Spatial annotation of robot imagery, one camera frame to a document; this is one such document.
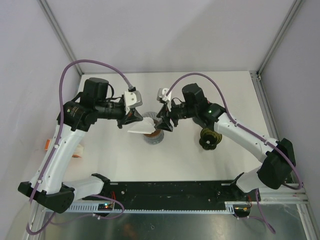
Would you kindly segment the clear glass dripper cone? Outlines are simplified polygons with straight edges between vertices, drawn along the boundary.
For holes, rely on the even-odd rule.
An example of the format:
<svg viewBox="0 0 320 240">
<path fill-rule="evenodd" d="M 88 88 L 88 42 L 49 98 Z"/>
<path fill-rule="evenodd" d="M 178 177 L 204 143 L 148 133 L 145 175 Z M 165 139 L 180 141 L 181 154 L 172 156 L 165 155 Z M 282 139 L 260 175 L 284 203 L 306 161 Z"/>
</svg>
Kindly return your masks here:
<svg viewBox="0 0 320 240">
<path fill-rule="evenodd" d="M 157 117 L 157 113 L 154 112 L 154 111 L 147 111 L 147 112 L 145 112 L 145 113 L 142 114 L 142 117 L 144 117 L 144 118 L 151 118 L 151 119 L 153 119 L 153 120 L 156 121 L 156 122 L 159 121 L 159 119 L 158 119 L 158 117 Z"/>
</svg>

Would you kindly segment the white paper coffee filter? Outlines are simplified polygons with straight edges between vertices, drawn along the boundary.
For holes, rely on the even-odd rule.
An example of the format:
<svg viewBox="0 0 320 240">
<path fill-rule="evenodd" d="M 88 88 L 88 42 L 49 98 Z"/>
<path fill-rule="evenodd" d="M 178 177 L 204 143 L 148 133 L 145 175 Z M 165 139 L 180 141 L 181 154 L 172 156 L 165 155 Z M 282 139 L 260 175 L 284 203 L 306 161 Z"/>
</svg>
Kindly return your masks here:
<svg viewBox="0 0 320 240">
<path fill-rule="evenodd" d="M 127 132 L 149 135 L 156 131 L 155 125 L 154 119 L 151 117 L 144 117 L 142 121 L 134 123 Z"/>
</svg>

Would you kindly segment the clear glass carafe server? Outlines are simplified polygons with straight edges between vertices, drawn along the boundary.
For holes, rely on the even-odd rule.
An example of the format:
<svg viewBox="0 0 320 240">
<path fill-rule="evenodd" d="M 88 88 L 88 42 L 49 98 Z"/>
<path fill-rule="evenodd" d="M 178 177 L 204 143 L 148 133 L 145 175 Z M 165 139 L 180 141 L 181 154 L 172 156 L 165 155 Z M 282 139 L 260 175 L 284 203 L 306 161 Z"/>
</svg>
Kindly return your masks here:
<svg viewBox="0 0 320 240">
<path fill-rule="evenodd" d="M 150 145 L 156 145 L 156 144 L 159 144 L 163 141 L 164 136 L 165 136 L 164 133 L 161 131 L 157 135 L 144 134 L 143 139 L 146 143 L 148 143 Z"/>
</svg>

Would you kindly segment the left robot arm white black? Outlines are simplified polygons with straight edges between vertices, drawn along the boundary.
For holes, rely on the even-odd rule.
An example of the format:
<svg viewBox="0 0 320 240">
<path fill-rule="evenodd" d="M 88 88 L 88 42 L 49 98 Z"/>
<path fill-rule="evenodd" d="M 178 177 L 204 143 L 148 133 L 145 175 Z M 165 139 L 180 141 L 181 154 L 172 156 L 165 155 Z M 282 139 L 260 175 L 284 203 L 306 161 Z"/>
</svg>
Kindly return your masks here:
<svg viewBox="0 0 320 240">
<path fill-rule="evenodd" d="M 114 97 L 107 97 L 109 88 L 107 80 L 91 77 L 84 82 L 83 90 L 63 105 L 44 160 L 30 181 L 19 184 L 20 193 L 58 214 L 64 213 L 76 200 L 89 196 L 105 200 L 110 196 L 110 180 L 98 173 L 63 182 L 78 144 L 97 120 L 116 120 L 118 128 L 143 120 L 136 109 L 143 104 L 138 90 L 125 91 L 116 102 Z"/>
</svg>

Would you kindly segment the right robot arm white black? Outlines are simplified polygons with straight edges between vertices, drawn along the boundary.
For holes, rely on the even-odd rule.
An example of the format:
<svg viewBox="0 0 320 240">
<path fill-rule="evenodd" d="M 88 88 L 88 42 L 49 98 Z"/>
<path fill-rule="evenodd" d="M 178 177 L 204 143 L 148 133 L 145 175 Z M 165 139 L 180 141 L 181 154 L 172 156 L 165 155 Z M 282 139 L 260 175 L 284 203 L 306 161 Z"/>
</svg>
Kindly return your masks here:
<svg viewBox="0 0 320 240">
<path fill-rule="evenodd" d="M 232 182 L 230 194 L 235 200 L 242 201 L 254 189 L 266 186 L 277 190 L 284 185 L 296 165 L 291 141 L 276 140 L 241 126 L 228 116 L 225 107 L 209 102 L 196 83 L 184 86 L 182 94 L 184 101 L 175 104 L 167 88 L 158 90 L 157 100 L 163 106 L 157 114 L 161 118 L 157 129 L 171 132 L 179 120 L 193 119 L 203 129 L 231 139 L 261 162 L 260 167 L 241 173 Z"/>
</svg>

